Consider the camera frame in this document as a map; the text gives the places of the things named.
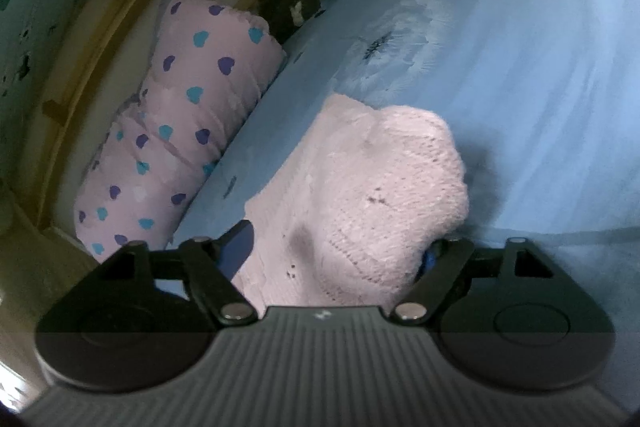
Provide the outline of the wooden bed headboard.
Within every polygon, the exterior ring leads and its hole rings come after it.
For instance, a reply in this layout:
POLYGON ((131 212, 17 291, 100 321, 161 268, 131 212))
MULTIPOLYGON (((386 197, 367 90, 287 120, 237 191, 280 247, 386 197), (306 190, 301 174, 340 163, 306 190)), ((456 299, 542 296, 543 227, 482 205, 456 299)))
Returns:
MULTIPOLYGON (((162 0, 86 0, 44 85, 14 191, 39 230, 72 233, 82 172, 148 68, 162 0)), ((255 0, 218 0, 245 10, 255 0)))

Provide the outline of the blue dandelion bed sheet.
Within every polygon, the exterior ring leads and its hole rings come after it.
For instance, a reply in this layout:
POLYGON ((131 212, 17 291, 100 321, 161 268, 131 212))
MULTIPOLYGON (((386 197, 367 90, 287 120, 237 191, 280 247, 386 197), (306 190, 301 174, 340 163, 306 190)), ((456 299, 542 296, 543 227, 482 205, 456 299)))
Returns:
POLYGON ((329 0, 195 197, 176 239, 217 236, 324 99, 438 114, 466 168, 463 232, 533 239, 610 314, 600 380, 639 405, 639 0, 329 0))

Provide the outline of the pink knit cardigan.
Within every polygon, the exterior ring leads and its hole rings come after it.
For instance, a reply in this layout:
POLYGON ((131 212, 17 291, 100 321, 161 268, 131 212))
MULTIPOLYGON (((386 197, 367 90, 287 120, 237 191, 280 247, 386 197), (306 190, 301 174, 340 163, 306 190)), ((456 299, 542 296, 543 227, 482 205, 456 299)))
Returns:
POLYGON ((252 252, 232 281, 270 306, 380 306, 469 213, 446 122, 425 109, 326 99, 303 139, 245 205, 252 252))

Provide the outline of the pink heart-print rolled quilt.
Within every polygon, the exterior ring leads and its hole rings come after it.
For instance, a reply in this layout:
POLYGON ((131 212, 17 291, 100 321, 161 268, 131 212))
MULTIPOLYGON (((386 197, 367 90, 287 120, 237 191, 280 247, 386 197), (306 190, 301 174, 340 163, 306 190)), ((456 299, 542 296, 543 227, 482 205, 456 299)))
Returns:
POLYGON ((258 15, 214 0, 164 2, 148 70, 75 199, 75 234, 91 257, 103 262, 132 241, 170 242, 284 59, 258 15))

